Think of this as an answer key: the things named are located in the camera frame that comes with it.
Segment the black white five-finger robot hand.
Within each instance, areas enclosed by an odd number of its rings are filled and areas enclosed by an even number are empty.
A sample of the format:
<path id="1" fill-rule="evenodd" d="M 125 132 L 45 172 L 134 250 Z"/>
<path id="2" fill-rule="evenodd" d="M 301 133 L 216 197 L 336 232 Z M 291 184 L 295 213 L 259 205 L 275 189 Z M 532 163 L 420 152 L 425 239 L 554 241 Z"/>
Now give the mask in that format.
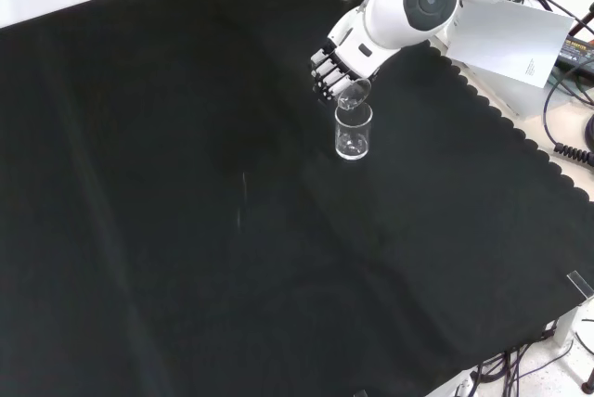
<path id="1" fill-rule="evenodd" d="M 326 101 L 335 100 L 356 80 L 371 81 L 398 51 L 377 45 L 368 35 L 365 9 L 353 8 L 340 18 L 326 43 L 310 57 L 314 91 Z"/>

